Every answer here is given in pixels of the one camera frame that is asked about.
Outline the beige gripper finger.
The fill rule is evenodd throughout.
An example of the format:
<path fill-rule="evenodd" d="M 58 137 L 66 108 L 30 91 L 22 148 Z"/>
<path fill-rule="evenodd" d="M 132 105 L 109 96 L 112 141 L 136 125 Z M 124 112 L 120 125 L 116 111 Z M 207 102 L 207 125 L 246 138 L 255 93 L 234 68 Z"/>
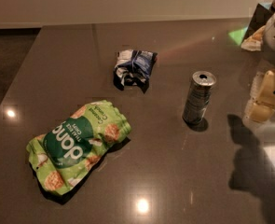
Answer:
<path fill-rule="evenodd" d="M 248 117 L 255 122 L 266 122 L 274 114 L 275 110 L 266 105 L 252 103 L 249 107 Z"/>

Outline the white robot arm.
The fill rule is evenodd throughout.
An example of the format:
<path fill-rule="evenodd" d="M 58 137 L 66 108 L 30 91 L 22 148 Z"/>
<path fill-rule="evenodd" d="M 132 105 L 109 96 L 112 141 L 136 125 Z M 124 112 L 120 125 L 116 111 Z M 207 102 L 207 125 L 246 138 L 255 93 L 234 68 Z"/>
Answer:
<path fill-rule="evenodd" d="M 253 79 L 250 100 L 245 109 L 248 119 L 263 123 L 275 113 L 275 13 L 263 34 L 262 59 Z"/>

